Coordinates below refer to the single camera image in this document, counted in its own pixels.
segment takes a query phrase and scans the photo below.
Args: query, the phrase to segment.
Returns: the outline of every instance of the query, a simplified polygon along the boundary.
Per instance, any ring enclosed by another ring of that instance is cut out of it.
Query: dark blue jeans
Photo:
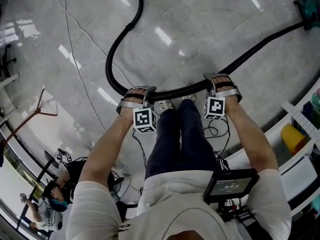
[[[217,168],[214,150],[205,138],[195,104],[185,99],[177,111],[164,111],[157,121],[157,139],[146,165],[145,179],[168,172]]]

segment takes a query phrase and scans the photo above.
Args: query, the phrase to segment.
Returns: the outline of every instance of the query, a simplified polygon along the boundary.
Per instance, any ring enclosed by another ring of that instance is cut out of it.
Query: person
[[[50,206],[58,212],[64,212],[72,203],[74,189],[78,183],[86,157],[65,164],[66,170],[56,179],[51,180],[43,191],[43,197],[47,198]]]
[[[40,199],[39,205],[34,204],[31,200],[27,199],[26,194],[21,193],[20,199],[23,204],[27,204],[32,213],[32,222],[29,226],[32,230],[39,231],[58,231],[62,228],[62,214],[54,211],[45,200]]]
[[[219,76],[213,82],[230,82],[230,79]],[[222,86],[216,91],[232,88]],[[146,92],[131,89],[129,93]],[[136,97],[125,100],[142,103]],[[133,124],[133,110],[122,107],[83,167],[68,221],[68,240],[243,239],[235,219],[224,222],[216,208],[203,201],[213,171],[217,170],[217,161],[213,147],[205,138],[194,101],[194,95],[183,97],[177,111],[169,101],[161,103],[164,112],[157,121],[157,139],[147,162],[137,216],[125,223],[121,222],[106,181]],[[272,239],[288,239],[291,210],[273,149],[235,95],[225,98],[225,113],[234,124],[251,167],[259,175],[248,195],[247,209]]]

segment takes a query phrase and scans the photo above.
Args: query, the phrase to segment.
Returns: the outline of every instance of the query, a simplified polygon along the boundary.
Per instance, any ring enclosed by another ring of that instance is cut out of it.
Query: white shelf
[[[297,105],[294,106],[295,110],[299,112],[302,111],[303,106],[311,100],[313,93],[316,92],[318,88],[320,88],[320,78],[308,93],[297,103]],[[275,146],[281,142],[281,130],[286,124],[292,124],[291,113],[286,114],[285,117],[283,117],[264,134],[271,146]],[[309,142],[296,155],[293,155],[292,158],[279,168],[282,184],[288,201],[304,191],[318,176],[310,159],[307,157],[307,155],[311,154],[316,142],[312,137],[313,136],[311,136]],[[226,160],[232,170],[250,168],[248,156],[243,148],[228,156]],[[298,207],[292,210],[291,215],[293,216],[301,211],[319,194],[320,188]]]
[[[310,141],[298,153],[296,153],[294,156],[292,156],[291,159],[289,159],[287,162],[285,162],[283,165],[279,167],[280,173],[284,174],[293,166],[295,166],[305,155],[310,155],[314,147],[314,144],[315,141],[313,139],[310,139]]]
[[[301,203],[299,206],[297,206],[296,208],[294,208],[291,211],[291,217],[296,215],[303,208],[305,208],[308,204],[310,204],[312,202],[312,200],[315,199],[318,195],[320,195],[320,187],[314,193],[312,193],[312,195],[310,195],[306,200],[304,200],[303,203]]]

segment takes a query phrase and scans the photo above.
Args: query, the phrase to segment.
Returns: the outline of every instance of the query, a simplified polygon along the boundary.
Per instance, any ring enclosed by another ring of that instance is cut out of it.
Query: white sneaker
[[[193,82],[187,82],[184,87],[186,86],[191,86],[193,85],[194,83]],[[195,94],[190,94],[190,95],[187,95],[187,96],[182,96],[181,98],[182,100],[192,100],[193,102],[195,102],[196,100],[196,95]]]
[[[171,100],[169,100],[169,99],[158,101],[158,103],[160,105],[161,112],[166,111],[166,110],[171,110],[174,108],[172,106]]]

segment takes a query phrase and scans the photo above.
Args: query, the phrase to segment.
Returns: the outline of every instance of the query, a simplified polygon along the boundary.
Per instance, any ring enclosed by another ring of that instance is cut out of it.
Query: hand
[[[140,88],[139,89],[130,89],[128,93],[129,94],[142,94],[145,96],[147,94],[147,90],[140,89]],[[139,104],[142,104],[142,102],[143,102],[142,99],[135,98],[135,97],[125,98],[124,100],[126,102],[134,102],[134,103],[139,103]],[[132,124],[134,123],[133,109],[131,107],[123,106],[121,108],[120,117],[122,117],[126,122],[128,122],[130,126],[132,126]]]
[[[217,83],[221,83],[221,82],[230,82],[230,79],[226,76],[217,76],[215,78],[213,78],[213,83],[217,84]],[[223,91],[227,91],[227,90],[231,90],[234,89],[232,86],[224,86],[221,88],[216,89],[216,92],[223,92]],[[237,95],[231,95],[231,96],[227,96],[225,97],[225,113],[228,114],[229,111],[231,111],[233,108],[236,108],[238,106],[238,97]]]

